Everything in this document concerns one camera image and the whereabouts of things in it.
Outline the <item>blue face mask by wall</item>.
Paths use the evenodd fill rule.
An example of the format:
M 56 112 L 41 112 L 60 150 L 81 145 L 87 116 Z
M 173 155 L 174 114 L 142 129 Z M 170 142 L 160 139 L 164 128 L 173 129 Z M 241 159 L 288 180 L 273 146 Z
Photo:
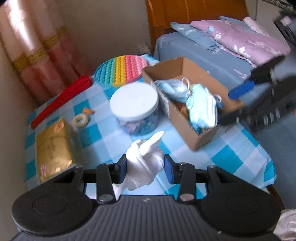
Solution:
M 215 97 L 201 84 L 192 86 L 192 94 L 186 101 L 189 121 L 202 128 L 214 128 L 218 123 L 218 108 Z

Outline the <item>red folded fan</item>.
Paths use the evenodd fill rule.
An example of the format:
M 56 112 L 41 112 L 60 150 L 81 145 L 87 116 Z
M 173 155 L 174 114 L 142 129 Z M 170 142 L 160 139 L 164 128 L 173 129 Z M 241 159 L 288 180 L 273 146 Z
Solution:
M 36 116 L 36 118 L 31 122 L 31 128 L 35 129 L 49 115 L 66 104 L 72 98 L 91 87 L 92 84 L 93 81 L 88 75 L 81 76 L 78 80 L 69 85 L 61 94 L 59 94 L 38 116 Z

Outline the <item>white cloth glove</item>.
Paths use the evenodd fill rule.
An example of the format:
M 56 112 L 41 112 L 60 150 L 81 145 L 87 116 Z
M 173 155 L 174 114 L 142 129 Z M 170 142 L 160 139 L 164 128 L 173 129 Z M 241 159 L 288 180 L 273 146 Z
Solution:
M 164 131 L 151 136 L 148 140 L 134 141 L 126 151 L 127 172 L 121 184 L 113 184 L 116 199 L 124 190 L 134 191 L 150 185 L 156 175 L 164 168 L 164 152 L 159 148 Z

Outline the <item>open cardboard box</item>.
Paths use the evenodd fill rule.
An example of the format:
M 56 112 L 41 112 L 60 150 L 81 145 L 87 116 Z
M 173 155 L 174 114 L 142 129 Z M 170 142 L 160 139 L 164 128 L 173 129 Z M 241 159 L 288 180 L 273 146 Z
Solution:
M 201 67 L 185 57 L 160 62 L 143 69 L 146 83 L 159 94 L 159 104 L 187 146 L 195 151 L 212 140 L 223 125 L 222 117 L 243 107 L 239 100 L 231 100 L 228 90 Z M 159 87 L 159 81 L 175 80 L 185 86 L 187 94 L 184 115 L 176 101 Z

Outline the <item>rainbow pop-it silicone toy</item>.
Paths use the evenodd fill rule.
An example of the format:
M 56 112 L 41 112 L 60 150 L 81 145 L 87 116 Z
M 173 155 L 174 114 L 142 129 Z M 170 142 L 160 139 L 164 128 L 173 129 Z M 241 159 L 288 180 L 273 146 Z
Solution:
M 147 61 L 136 55 L 122 55 L 102 63 L 94 73 L 94 80 L 102 85 L 119 87 L 137 81 Z

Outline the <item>orange wooden headboard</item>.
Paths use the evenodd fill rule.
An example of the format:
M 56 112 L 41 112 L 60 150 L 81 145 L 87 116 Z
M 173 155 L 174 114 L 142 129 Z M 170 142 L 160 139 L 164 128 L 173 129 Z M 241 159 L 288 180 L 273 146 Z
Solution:
M 217 19 L 228 16 L 243 20 L 249 16 L 242 0 L 146 0 L 151 49 L 155 50 L 157 39 L 174 30 L 170 22 L 189 24 L 195 20 Z

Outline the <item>blue floral bed sheet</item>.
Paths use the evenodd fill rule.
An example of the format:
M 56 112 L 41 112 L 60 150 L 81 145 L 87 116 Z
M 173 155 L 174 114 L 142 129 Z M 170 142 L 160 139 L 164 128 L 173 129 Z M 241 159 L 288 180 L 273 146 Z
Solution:
M 228 90 L 240 85 L 250 75 L 252 66 L 224 50 L 208 50 L 178 32 L 157 39 L 154 57 L 165 61 L 186 57 L 216 78 Z M 295 207 L 295 114 L 256 132 L 255 137 L 271 155 L 277 180 L 275 188 L 286 208 Z

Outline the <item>blue checkered tablecloth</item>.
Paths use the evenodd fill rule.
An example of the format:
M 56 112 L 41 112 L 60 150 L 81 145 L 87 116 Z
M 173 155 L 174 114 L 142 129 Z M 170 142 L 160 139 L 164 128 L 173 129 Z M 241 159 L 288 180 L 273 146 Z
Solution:
M 153 134 L 164 131 L 159 146 L 176 162 L 185 161 L 199 169 L 217 165 L 261 189 L 275 182 L 276 171 L 271 157 L 241 124 L 221 127 L 211 142 L 193 151 L 168 118 L 160 112 L 149 118 L 144 125 L 135 128 L 132 133 L 121 128 L 109 107 L 115 91 L 114 87 L 95 83 L 57 109 L 35 129 L 27 129 L 25 167 L 28 188 L 39 184 L 36 136 L 61 118 L 72 123 L 74 117 L 84 108 L 94 110 L 88 124 L 77 131 L 87 168 L 95 168 L 102 163 L 115 163 L 134 141 L 146 140 Z

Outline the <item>beige cloth piece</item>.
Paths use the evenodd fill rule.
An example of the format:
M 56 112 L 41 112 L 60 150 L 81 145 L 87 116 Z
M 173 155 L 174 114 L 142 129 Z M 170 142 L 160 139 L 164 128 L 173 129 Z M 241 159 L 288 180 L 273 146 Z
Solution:
M 189 119 L 189 112 L 186 108 L 186 105 L 184 103 L 180 103 L 180 102 L 175 102 L 176 107 L 178 108 L 178 110 L 182 113 L 182 115 Z

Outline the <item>pink gold patterned curtain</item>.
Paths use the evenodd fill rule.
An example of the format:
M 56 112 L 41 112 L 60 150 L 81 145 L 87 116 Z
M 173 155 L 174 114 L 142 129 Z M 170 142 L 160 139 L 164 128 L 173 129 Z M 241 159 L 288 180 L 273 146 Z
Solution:
M 38 104 L 91 74 L 54 1 L 2 1 L 1 41 Z

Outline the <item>gold tissue pack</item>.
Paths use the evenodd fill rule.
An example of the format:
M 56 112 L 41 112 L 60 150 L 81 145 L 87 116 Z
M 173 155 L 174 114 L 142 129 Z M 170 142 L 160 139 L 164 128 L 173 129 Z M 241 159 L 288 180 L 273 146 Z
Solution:
M 40 183 L 74 166 L 85 165 L 78 134 L 64 118 L 37 135 L 36 154 Z

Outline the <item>pink floral pillow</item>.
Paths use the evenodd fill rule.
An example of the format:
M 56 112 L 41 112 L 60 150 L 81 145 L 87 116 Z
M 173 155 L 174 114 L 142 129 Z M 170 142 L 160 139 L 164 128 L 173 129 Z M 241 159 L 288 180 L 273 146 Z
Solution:
M 220 16 L 217 20 L 192 21 L 191 26 L 206 33 L 226 50 L 237 54 L 254 66 L 276 56 L 287 56 L 290 47 L 284 42 L 252 30 L 245 22 Z

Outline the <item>white wall socket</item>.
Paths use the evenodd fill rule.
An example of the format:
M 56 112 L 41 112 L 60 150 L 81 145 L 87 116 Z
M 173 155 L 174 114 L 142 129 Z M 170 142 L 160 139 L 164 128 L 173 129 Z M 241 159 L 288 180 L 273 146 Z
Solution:
M 139 44 L 139 45 L 138 45 L 138 49 L 139 49 L 139 53 L 140 53 L 141 55 L 143 55 L 143 54 L 148 54 L 148 55 L 150 55 L 150 54 L 151 54 L 151 50 L 150 50 L 150 48 L 149 48 L 145 43 Z

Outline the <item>light blue face mask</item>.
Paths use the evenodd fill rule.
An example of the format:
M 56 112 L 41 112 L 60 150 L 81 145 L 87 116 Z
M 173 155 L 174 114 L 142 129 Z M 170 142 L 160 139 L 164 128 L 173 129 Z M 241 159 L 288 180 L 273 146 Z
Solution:
M 183 77 L 182 80 L 157 80 L 154 83 L 170 100 L 175 102 L 185 104 L 192 94 L 189 79 L 186 77 Z

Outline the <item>clear jar with white lid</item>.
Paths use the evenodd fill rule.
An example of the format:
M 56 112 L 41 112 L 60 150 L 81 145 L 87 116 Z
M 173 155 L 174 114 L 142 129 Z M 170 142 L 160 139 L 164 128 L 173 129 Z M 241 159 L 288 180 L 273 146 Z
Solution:
M 135 82 L 120 87 L 109 105 L 119 127 L 129 135 L 146 135 L 159 124 L 159 95 L 150 84 Z

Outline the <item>blue floral pillow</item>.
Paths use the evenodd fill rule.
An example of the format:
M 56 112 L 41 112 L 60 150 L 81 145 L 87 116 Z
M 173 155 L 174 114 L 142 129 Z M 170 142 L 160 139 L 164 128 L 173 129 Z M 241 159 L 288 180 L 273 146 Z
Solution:
M 222 20 L 224 22 L 228 22 L 231 24 L 237 24 L 243 27 L 245 30 L 251 30 L 250 27 L 244 22 L 240 20 L 236 20 L 234 18 L 230 18 L 227 16 L 220 16 L 218 20 Z M 190 24 L 180 24 L 176 22 L 170 23 L 171 28 L 175 31 L 177 31 L 180 35 L 184 36 L 185 38 L 188 38 L 189 40 L 195 42 L 200 47 L 206 49 L 206 50 L 214 50 L 219 48 L 223 48 L 221 44 L 219 44 L 217 41 L 213 40 L 209 36 L 207 36 L 202 31 L 196 29 L 195 27 L 192 27 Z

